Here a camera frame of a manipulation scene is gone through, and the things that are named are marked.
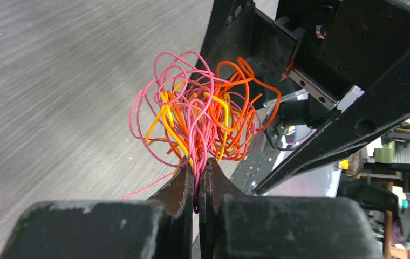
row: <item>gray floor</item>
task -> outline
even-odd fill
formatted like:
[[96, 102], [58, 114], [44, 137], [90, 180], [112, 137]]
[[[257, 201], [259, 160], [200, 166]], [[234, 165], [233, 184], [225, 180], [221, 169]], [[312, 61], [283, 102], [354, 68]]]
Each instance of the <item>gray floor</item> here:
[[200, 49], [212, 3], [0, 0], [0, 249], [33, 202], [120, 199], [171, 171], [132, 139], [129, 108], [158, 53]]

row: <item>screw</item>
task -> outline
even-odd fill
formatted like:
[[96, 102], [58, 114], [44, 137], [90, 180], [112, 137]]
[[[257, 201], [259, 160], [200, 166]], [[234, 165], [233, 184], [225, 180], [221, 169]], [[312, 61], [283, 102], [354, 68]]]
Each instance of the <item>screw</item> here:
[[344, 65], [339, 65], [338, 69], [340, 70], [340, 72], [342, 73], [348, 73], [348, 67], [344, 66]]

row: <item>metal frame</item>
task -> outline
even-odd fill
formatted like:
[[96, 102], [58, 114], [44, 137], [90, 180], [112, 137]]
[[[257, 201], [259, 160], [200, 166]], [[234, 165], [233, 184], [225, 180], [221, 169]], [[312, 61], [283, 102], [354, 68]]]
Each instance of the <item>metal frame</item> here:
[[[215, 2], [201, 51], [211, 67], [242, 56], [256, 74], [276, 80], [293, 62], [294, 70], [332, 100], [341, 100], [354, 85], [365, 91], [271, 172], [255, 189], [258, 195], [290, 177], [345, 159], [410, 117], [410, 8], [389, 0], [281, 0], [273, 21], [257, 9], [251, 15], [253, 4]], [[219, 24], [217, 15], [223, 12], [232, 15]], [[288, 30], [277, 23], [286, 18]], [[329, 28], [324, 39], [316, 35], [319, 22]], [[305, 33], [293, 37], [290, 32], [298, 28]]]

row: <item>wire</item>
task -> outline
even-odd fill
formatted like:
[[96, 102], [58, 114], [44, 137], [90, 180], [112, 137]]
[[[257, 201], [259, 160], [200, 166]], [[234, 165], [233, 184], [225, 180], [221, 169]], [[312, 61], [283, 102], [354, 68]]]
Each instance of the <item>wire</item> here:
[[172, 176], [173, 174], [174, 174], [174, 173], [169, 173], [169, 174], [167, 174], [167, 175], [165, 175], [165, 176], [163, 176], [163, 177], [157, 179], [156, 181], [154, 181], [154, 182], [151, 183], [150, 185], [148, 185], [148, 186], [146, 186], [146, 187], [144, 187], [144, 188], [142, 188], [142, 189], [140, 189], [140, 190], [137, 190], [137, 191], [134, 192], [134, 193], [131, 193], [131, 194], [129, 194], [129, 195], [124, 196], [124, 198], [122, 198], [122, 200], [127, 200], [127, 199], [129, 199], [130, 197], [132, 197], [132, 196], [134, 196], [134, 195], [137, 195], [137, 194], [139, 194], [139, 193], [141, 193], [141, 192], [146, 191], [147, 189], [153, 187], [154, 185], [156, 185], [156, 184], [159, 183], [160, 181], [162, 181], [162, 180], [164, 180], [164, 179], [166, 179], [166, 178], [169, 178], [169, 177]]
[[[158, 63], [165, 56], [173, 57], [174, 60], [159, 74]], [[205, 69], [199, 70], [188, 63], [185, 60], [187, 56], [197, 57]], [[231, 67], [236, 71], [229, 80], [220, 78], [221, 69], [224, 67]], [[199, 74], [198, 79], [191, 80], [192, 74]], [[262, 94], [250, 99], [251, 81], [277, 94], [275, 108], [264, 126], [261, 126], [261, 119], [253, 107], [253, 103]], [[236, 86], [244, 87], [244, 96], [232, 91]], [[149, 97], [148, 92], [152, 92], [151, 89], [155, 91], [154, 95]], [[235, 98], [243, 99], [242, 107], [233, 101]], [[188, 51], [179, 56], [164, 52], [158, 55], [154, 62], [154, 79], [135, 97], [129, 126], [131, 134], [141, 140], [158, 161], [175, 168], [189, 164], [194, 171], [197, 190], [200, 173], [206, 166], [208, 156], [216, 157], [218, 162], [244, 159], [261, 140], [261, 135], [258, 134], [257, 144], [248, 150], [249, 144], [256, 138], [256, 133], [263, 132], [274, 120], [280, 100], [281, 92], [257, 80], [254, 71], [241, 57], [238, 57], [237, 64], [230, 61], [220, 62], [214, 75], [197, 52]], [[154, 116], [154, 121], [145, 135], [140, 125], [143, 103], [148, 105]], [[157, 125], [163, 127], [164, 136], [152, 138]], [[150, 148], [154, 142], [168, 144], [167, 154], [174, 153], [180, 162], [175, 165], [162, 160]]]
[[289, 146], [294, 146], [294, 145], [299, 145], [301, 144], [303, 141], [305, 141], [306, 139], [308, 139], [315, 131], [314, 130], [310, 130], [309, 133], [307, 135], [305, 135], [303, 138], [299, 139], [299, 140], [295, 140], [294, 142], [288, 142], [286, 143]]

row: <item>yellow wire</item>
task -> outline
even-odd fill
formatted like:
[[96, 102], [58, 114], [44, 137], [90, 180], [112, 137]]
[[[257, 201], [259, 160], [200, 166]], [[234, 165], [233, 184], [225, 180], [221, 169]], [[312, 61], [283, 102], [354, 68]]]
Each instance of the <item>yellow wire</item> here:
[[[210, 97], [210, 93], [203, 93], [203, 95], [206, 96], [206, 97]], [[229, 125], [229, 107], [228, 107], [228, 104], [225, 103], [223, 100], [219, 99], [216, 96], [213, 96], [212, 98], [213, 98], [213, 100], [215, 100], [216, 102], [218, 102], [219, 104], [221, 104], [224, 107], [224, 110], [225, 110], [224, 126], [228, 127], [228, 125]], [[222, 157], [224, 156], [224, 149], [226, 148], [225, 145], [227, 143], [227, 131], [224, 131], [224, 137], [223, 137], [222, 142], [223, 142], [224, 146], [221, 147], [221, 152], [220, 152], [220, 156], [218, 158], [218, 162], [220, 162]]]
[[178, 89], [179, 89], [182, 85], [184, 85], [184, 84], [185, 84], [184, 82], [181, 82], [181, 83], [177, 84], [177, 85], [175, 86], [175, 88], [173, 88], [173, 92], [178, 91]]
[[[183, 150], [184, 154], [186, 157], [189, 156], [189, 151], [186, 148], [186, 146], [183, 144], [183, 142], [180, 140], [180, 138], [178, 137], [178, 135], [176, 135], [176, 133], [172, 130], [172, 128], [170, 128], [170, 126], [168, 126], [167, 124], [167, 119], [166, 116], [162, 116], [162, 122], [165, 125], [165, 129], [167, 130], [168, 133], [170, 133], [170, 135], [172, 135], [173, 139], [178, 143], [178, 145], [181, 147], [181, 149]], [[192, 158], [189, 159], [189, 164], [191, 165], [192, 169], [194, 169], [194, 163], [192, 161]]]
[[158, 123], [158, 121], [161, 118], [162, 114], [164, 113], [164, 110], [165, 110], [165, 107], [162, 106], [161, 110], [156, 115], [156, 118], [154, 119], [153, 123], [151, 123], [151, 126], [148, 129], [148, 132], [146, 132], [145, 142], [148, 142], [149, 136], [151, 136], [151, 133], [153, 133], [154, 127], [156, 126], [156, 124]]
[[[147, 144], [148, 144], [148, 147], [151, 146], [154, 142], [156, 142], [156, 141], [158, 141], [158, 140], [167, 140], [167, 139], [166, 139], [166, 138], [156, 138], [155, 140], [150, 140], [150, 141], [147, 143]], [[180, 158], [180, 161], [178, 161], [178, 165], [181, 164], [182, 161], [183, 161], [182, 158]], [[172, 177], [174, 177], [174, 176], [178, 173], [178, 170], [179, 170], [179, 168], [177, 167], [177, 168], [175, 169], [175, 171], [173, 172], [173, 176], [172, 176]]]
[[[161, 92], [160, 95], [164, 103], [168, 102], [168, 94], [166, 92]], [[168, 121], [170, 122], [170, 127], [173, 127], [175, 124], [173, 123], [172, 110], [170, 110], [171, 104], [163, 105], [163, 107], [166, 108], [165, 111], [167, 112]]]

